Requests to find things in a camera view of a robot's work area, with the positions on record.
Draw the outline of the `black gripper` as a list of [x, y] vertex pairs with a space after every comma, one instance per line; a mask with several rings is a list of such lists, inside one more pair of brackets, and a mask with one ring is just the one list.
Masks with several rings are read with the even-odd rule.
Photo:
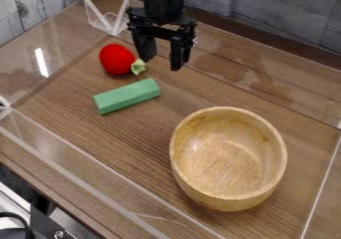
[[196, 22], [185, 15], [169, 21], [151, 19], [143, 8], [129, 7], [128, 30], [131, 31], [140, 59], [147, 62], [157, 54], [156, 39], [169, 41], [169, 69], [177, 71], [188, 61], [195, 42]]

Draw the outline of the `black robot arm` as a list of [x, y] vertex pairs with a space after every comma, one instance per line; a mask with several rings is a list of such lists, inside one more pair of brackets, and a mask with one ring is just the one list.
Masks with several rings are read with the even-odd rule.
[[144, 7], [128, 7], [128, 30], [140, 59], [157, 54], [156, 39], [169, 42], [169, 69], [177, 71], [188, 62], [196, 21], [183, 13], [183, 0], [143, 0]]

